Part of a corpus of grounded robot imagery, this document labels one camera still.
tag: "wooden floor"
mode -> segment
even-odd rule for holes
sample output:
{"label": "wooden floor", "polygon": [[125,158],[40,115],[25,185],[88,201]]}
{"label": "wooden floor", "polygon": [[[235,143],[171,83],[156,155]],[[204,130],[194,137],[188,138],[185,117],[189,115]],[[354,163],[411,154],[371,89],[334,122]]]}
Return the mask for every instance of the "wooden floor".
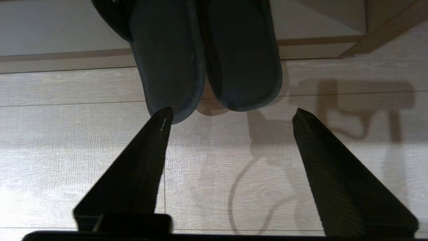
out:
{"label": "wooden floor", "polygon": [[[270,106],[227,111],[207,88],[172,127],[157,212],[175,233],[324,235],[292,135],[301,107],[428,238],[428,22],[370,55],[282,66]],[[74,230],[73,207],[148,119],[135,68],[0,75],[0,240]]]}

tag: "light wood floor plank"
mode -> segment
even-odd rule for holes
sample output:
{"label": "light wood floor plank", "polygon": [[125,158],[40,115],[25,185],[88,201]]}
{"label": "light wood floor plank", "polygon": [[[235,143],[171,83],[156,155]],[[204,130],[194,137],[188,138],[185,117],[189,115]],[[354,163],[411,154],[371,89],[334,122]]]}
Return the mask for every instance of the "light wood floor plank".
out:
{"label": "light wood floor plank", "polygon": [[428,231],[428,93],[280,98],[173,127],[166,212],[178,229],[322,230],[292,132],[297,107],[323,120]]}
{"label": "light wood floor plank", "polygon": [[325,236],[324,231],[253,231],[253,230],[194,230],[194,229],[175,229],[174,234],[196,234],[196,235],[265,235],[265,236]]}
{"label": "light wood floor plank", "polygon": [[0,74],[0,106],[143,101],[136,68]]}
{"label": "light wood floor plank", "polygon": [[143,102],[0,107],[0,227],[75,227],[74,206],[148,119]]}

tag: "dark gray slipper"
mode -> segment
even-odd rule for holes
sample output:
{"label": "dark gray slipper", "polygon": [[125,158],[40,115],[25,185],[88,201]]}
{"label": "dark gray slipper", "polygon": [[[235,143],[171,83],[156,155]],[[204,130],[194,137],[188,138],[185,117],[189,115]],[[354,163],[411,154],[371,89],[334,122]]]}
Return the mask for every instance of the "dark gray slipper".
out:
{"label": "dark gray slipper", "polygon": [[92,0],[103,19],[130,42],[150,115],[173,107],[179,123],[203,93],[205,62],[195,0]]}
{"label": "dark gray slipper", "polygon": [[249,111],[281,90],[282,70],[269,0],[200,0],[207,75],[224,107]]}

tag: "pair of slippers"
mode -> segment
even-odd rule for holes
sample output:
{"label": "pair of slippers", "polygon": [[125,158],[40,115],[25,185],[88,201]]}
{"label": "pair of slippers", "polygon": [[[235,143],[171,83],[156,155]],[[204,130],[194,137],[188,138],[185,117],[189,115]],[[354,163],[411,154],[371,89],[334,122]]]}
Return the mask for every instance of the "pair of slippers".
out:
{"label": "pair of slippers", "polygon": [[198,106],[208,76],[233,111],[267,105],[282,70],[269,0],[92,0],[127,40],[150,115],[173,106],[179,123]]}

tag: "slipper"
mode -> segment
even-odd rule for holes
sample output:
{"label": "slipper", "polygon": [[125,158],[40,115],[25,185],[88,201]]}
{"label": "slipper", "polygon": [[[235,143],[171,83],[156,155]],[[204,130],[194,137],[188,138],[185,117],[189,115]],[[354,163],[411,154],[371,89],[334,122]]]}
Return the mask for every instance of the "slipper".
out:
{"label": "slipper", "polygon": [[198,17],[208,79],[226,108],[272,102],[282,85],[269,0],[200,0]]}
{"label": "slipper", "polygon": [[172,106],[173,123],[190,116],[205,83],[195,0],[92,0],[102,18],[129,41],[152,116]]}

